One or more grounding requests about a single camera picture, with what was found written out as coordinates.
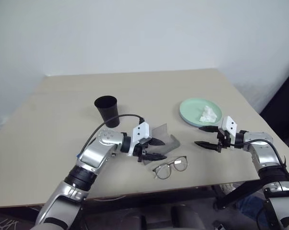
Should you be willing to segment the dark grey rounded shape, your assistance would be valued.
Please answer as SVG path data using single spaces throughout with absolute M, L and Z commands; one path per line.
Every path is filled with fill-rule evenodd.
M 200 216 L 191 207 L 185 205 L 171 207 L 171 220 L 174 228 L 206 230 Z

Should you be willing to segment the black table leg brace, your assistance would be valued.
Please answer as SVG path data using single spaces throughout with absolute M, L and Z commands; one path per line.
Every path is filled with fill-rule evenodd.
M 261 180 L 246 181 L 224 197 L 217 198 L 213 204 L 213 207 L 215 210 L 225 209 L 237 201 L 252 195 L 262 187 L 263 183 Z

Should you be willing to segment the grey cleaning cloth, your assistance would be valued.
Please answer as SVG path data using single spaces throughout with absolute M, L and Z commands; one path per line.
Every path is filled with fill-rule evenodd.
M 149 145 L 146 152 L 149 154 L 158 153 L 162 156 L 167 156 L 167 154 L 174 149 L 180 147 L 180 141 L 172 134 L 168 133 L 167 124 L 163 124 L 159 127 L 155 127 L 151 130 L 153 138 L 159 139 L 164 142 L 161 146 Z

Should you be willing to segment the black plastic cup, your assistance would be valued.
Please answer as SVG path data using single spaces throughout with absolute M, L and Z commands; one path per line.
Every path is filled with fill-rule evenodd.
M 101 96 L 94 101 L 94 105 L 108 128 L 114 128 L 120 124 L 117 99 L 114 96 Z

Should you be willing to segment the mint green plate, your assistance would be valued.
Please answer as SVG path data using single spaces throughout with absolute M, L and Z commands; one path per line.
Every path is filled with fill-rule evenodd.
M 202 98 L 189 98 L 184 100 L 179 105 L 179 113 L 182 113 L 190 118 L 196 118 L 197 120 L 200 119 L 205 106 L 209 106 L 213 109 L 215 114 L 218 116 L 216 122 L 214 123 L 207 123 L 207 125 L 218 125 L 223 118 L 223 113 L 219 106 L 212 101 L 202 99 Z

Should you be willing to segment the light blue plate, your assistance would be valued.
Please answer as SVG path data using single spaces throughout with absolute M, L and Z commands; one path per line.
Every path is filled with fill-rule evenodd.
M 187 123 L 188 125 L 191 125 L 193 127 L 202 127 L 202 126 L 206 126 L 207 123 L 205 122 L 200 122 L 199 120 L 197 120 L 196 118 L 190 118 L 182 113 L 179 114 L 180 117 L 182 118 L 182 120 Z

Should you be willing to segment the crumpled white tissue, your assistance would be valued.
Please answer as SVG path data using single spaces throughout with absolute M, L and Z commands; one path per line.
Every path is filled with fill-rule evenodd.
M 213 111 L 213 109 L 209 106 L 204 107 L 204 111 L 199 119 L 200 122 L 209 122 L 209 123 L 214 123 L 217 120 L 217 115 Z

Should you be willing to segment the white shoe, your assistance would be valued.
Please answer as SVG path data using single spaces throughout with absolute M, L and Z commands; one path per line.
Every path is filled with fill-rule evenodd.
M 231 193 L 232 191 L 234 191 L 236 189 L 233 186 L 233 184 L 220 184 L 220 188 L 221 188 L 221 191 L 226 195 Z

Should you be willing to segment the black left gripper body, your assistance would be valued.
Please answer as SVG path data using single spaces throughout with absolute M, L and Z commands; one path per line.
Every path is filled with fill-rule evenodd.
M 152 161 L 151 155 L 146 155 L 146 149 L 148 148 L 151 139 L 145 140 L 143 143 L 139 143 L 134 147 L 134 157 L 138 158 L 138 162 Z

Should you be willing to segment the thin-framed round eyeglasses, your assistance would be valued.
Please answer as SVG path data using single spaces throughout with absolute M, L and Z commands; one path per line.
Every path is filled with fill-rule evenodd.
M 155 173 L 155 176 L 161 180 L 168 179 L 172 174 L 172 168 L 176 171 L 183 172 L 188 167 L 188 161 L 186 156 L 181 156 L 169 163 L 163 163 L 152 171 Z

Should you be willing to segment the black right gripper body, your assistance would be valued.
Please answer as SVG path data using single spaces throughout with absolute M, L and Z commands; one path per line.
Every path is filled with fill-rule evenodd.
M 221 152 L 222 149 L 226 149 L 231 146 L 231 137 L 228 131 L 224 131 L 221 128 L 218 130 L 217 134 L 217 152 Z

